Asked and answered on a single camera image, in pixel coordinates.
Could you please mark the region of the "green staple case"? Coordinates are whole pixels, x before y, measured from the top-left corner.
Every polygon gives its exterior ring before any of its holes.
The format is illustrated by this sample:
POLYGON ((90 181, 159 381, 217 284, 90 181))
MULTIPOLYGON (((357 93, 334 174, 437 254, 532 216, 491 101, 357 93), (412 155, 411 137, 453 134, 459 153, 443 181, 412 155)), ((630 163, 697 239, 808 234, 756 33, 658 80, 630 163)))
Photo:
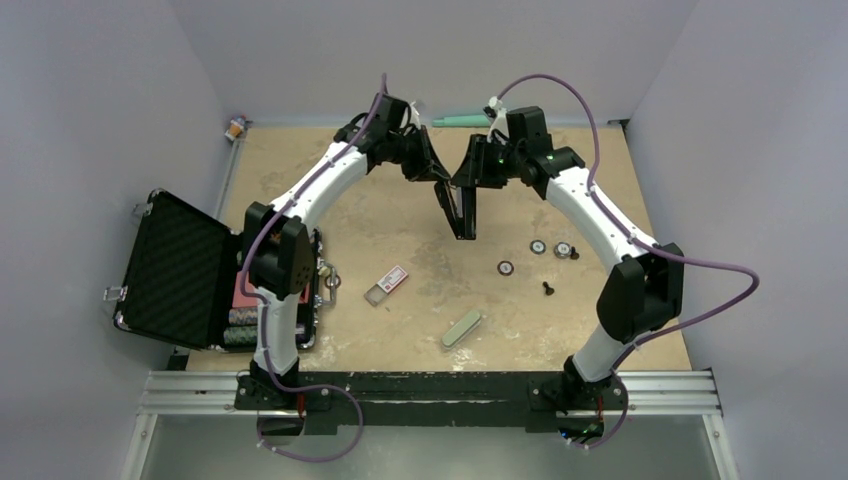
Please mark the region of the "green staple case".
POLYGON ((456 347, 467 335, 479 326, 481 321, 482 314, 478 310, 471 310, 467 312, 441 337, 441 346, 447 350, 456 347))

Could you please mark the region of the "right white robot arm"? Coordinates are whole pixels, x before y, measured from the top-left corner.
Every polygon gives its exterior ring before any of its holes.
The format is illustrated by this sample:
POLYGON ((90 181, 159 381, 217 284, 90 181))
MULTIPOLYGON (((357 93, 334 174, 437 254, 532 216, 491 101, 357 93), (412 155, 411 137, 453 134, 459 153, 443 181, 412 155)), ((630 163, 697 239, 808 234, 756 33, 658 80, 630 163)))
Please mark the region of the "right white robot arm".
POLYGON ((455 236, 473 240, 477 189, 500 189, 518 178, 588 241, 608 274, 596 302, 599 325, 567 358, 559 378, 539 388, 549 401, 584 407, 610 385, 627 348, 680 314, 684 267, 668 257, 681 251, 674 243, 657 244, 620 210, 599 206, 605 196, 589 168, 572 148, 554 147, 541 108, 493 106, 486 114, 488 133, 470 137, 440 203, 455 236))

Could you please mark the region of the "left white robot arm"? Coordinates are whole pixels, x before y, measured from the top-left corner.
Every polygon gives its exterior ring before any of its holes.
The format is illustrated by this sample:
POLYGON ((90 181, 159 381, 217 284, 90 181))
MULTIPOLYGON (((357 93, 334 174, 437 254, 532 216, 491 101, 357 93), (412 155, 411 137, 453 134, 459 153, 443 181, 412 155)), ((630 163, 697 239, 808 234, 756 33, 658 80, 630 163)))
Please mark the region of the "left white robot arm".
POLYGON ((455 218, 449 173, 415 104, 385 93, 335 133, 324 155, 285 194, 269 205, 255 203, 245 213, 239 288, 259 307, 250 375, 272 408, 289 407, 303 390, 296 317, 301 292, 317 267, 312 230, 347 189, 384 163, 399 166, 410 182, 433 183, 439 205, 448 219, 455 218))

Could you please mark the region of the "green microphone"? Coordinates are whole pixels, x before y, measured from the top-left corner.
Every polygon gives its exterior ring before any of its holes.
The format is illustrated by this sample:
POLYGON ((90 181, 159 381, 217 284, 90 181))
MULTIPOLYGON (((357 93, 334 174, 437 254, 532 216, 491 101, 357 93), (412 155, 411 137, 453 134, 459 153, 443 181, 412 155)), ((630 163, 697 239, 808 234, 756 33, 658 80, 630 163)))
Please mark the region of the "green microphone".
POLYGON ((485 114, 472 114, 436 118, 432 125, 436 128, 489 128, 491 122, 485 114))

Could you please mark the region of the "small staple box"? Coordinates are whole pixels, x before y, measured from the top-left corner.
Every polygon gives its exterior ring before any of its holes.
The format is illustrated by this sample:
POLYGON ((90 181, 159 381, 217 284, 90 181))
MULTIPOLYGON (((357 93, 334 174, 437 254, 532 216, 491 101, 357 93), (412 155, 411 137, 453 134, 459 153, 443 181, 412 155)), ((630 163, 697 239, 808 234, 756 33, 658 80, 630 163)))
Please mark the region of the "small staple box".
POLYGON ((376 307, 385 301, 407 278, 408 272, 400 265, 395 265, 365 292, 364 298, 370 305, 376 307))

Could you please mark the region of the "black poker chip case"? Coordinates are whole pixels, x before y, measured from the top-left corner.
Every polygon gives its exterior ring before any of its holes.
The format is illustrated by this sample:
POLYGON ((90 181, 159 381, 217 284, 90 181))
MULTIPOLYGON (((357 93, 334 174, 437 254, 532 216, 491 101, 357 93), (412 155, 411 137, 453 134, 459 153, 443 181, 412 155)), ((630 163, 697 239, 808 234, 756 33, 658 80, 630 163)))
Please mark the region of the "black poker chip case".
MULTIPOLYGON (((301 292, 296 346, 317 339, 318 268, 322 234, 310 235, 317 267, 301 292)), ((115 304, 113 324, 132 334, 193 350, 251 352, 259 320, 254 298, 243 296, 244 232, 223 223, 165 190, 153 191, 144 206, 123 282, 104 293, 115 304)))

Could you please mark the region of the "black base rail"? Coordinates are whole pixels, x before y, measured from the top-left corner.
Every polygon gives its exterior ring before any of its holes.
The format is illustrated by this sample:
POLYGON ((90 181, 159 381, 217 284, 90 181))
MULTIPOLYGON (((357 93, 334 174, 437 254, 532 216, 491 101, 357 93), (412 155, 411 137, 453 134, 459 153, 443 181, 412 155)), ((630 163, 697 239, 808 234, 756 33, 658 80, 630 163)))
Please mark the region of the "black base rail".
POLYGON ((302 372, 300 392, 277 389, 264 372, 240 374, 233 406, 269 419, 277 435, 289 419, 306 435, 342 426, 521 428, 590 439, 627 407, 618 379, 579 390, 551 371, 302 372))

